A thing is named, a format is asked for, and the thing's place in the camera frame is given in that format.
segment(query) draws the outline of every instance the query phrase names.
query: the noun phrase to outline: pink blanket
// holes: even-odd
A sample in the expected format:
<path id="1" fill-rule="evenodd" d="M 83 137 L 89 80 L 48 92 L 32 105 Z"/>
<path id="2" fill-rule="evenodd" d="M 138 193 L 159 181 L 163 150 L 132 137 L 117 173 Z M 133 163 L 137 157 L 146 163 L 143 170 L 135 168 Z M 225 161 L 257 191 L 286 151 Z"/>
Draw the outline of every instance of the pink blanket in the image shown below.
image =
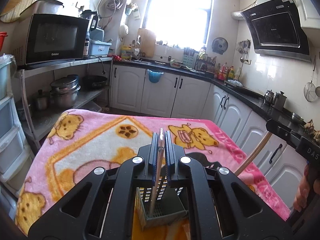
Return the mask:
<path id="1" fill-rule="evenodd" d="M 118 167 L 151 143 L 160 127 L 170 130 L 186 154 L 200 152 L 208 162 L 235 171 L 246 154 L 213 122 L 94 113 L 64 112 L 49 133 L 27 174 L 18 200 L 16 224 L 25 233 L 94 167 Z M 240 179 L 284 220 L 290 210 L 251 163 Z"/>

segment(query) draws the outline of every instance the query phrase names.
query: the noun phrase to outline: range hood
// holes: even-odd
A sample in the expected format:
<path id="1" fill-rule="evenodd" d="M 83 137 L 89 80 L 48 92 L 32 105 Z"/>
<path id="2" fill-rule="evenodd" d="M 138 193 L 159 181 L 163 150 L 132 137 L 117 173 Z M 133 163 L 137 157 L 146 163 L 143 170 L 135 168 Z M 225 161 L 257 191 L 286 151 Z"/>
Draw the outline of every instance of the range hood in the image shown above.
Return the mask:
<path id="1" fill-rule="evenodd" d="M 311 61 L 308 38 L 301 29 L 293 0 L 269 0 L 241 14 L 249 27 L 255 53 Z"/>

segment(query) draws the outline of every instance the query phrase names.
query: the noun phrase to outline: floor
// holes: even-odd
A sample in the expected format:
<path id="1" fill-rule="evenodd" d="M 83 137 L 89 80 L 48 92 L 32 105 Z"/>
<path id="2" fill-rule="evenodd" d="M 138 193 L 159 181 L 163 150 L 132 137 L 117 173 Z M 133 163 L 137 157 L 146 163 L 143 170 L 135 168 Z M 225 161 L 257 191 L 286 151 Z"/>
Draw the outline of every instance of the floor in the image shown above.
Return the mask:
<path id="1" fill-rule="evenodd" d="M 117 108 L 110 108 L 109 111 L 108 111 L 106 108 L 103 107 L 101 112 L 105 113 L 105 114 L 119 114 L 119 115 L 157 117 L 157 116 L 150 115 L 150 114 L 137 113 L 137 112 L 127 111 L 127 110 L 122 110 L 122 109 L 117 109 Z"/>

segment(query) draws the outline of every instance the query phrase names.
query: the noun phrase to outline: cabinet door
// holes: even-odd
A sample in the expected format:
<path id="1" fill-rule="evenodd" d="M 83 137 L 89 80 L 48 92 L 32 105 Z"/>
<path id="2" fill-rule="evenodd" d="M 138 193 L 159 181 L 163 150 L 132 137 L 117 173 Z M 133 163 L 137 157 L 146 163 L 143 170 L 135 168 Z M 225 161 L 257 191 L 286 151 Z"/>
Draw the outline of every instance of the cabinet door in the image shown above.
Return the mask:
<path id="1" fill-rule="evenodd" d="M 141 113 L 170 117 L 180 76 L 164 73 L 158 83 L 145 79 Z"/>
<path id="2" fill-rule="evenodd" d="M 236 144 L 241 150 L 249 155 L 254 151 L 254 149 L 257 147 L 266 133 L 266 121 L 252 111 L 247 120 L 247 123 L 244 126 L 243 131 L 236 141 Z M 282 145 L 282 147 L 277 150 L 275 156 L 273 156 L 272 158 L 272 162 L 269 163 L 269 160 L 271 159 L 273 153 L 276 151 L 280 144 Z M 271 136 L 265 147 L 253 160 L 253 163 L 259 168 L 263 175 L 265 175 L 277 161 L 286 145 L 287 143 L 284 140 L 275 135 Z"/>
<path id="3" fill-rule="evenodd" d="M 200 118 L 209 88 L 208 82 L 181 76 L 171 117 Z"/>
<path id="4" fill-rule="evenodd" d="M 112 107 L 140 112 L 146 70 L 115 65 L 112 73 Z"/>
<path id="5" fill-rule="evenodd" d="M 320 15 L 311 0 L 296 0 L 303 31 L 315 47 L 320 46 Z"/>
<path id="6" fill-rule="evenodd" d="M 265 176 L 275 192 L 291 210 L 306 164 L 306 160 L 295 149 L 287 145 Z"/>
<path id="7" fill-rule="evenodd" d="M 252 110 L 231 95 L 227 96 L 222 105 L 218 126 L 236 142 Z"/>
<path id="8" fill-rule="evenodd" d="M 211 84 L 207 100 L 204 104 L 204 108 L 200 118 L 210 120 L 217 124 L 223 109 L 221 106 L 221 103 L 223 101 L 222 99 L 224 98 L 225 100 L 227 94 L 228 93 L 224 90 L 218 88 L 214 84 Z"/>

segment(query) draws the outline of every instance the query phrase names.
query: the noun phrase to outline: red basket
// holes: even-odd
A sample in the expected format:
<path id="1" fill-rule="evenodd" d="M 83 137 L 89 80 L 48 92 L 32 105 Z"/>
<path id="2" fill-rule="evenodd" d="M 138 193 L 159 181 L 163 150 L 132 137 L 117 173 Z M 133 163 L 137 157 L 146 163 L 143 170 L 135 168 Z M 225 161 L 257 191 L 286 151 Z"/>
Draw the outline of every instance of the red basket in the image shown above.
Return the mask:
<path id="1" fill-rule="evenodd" d="M 8 36 L 6 32 L 0 32 L 0 51 L 4 42 L 4 37 Z"/>

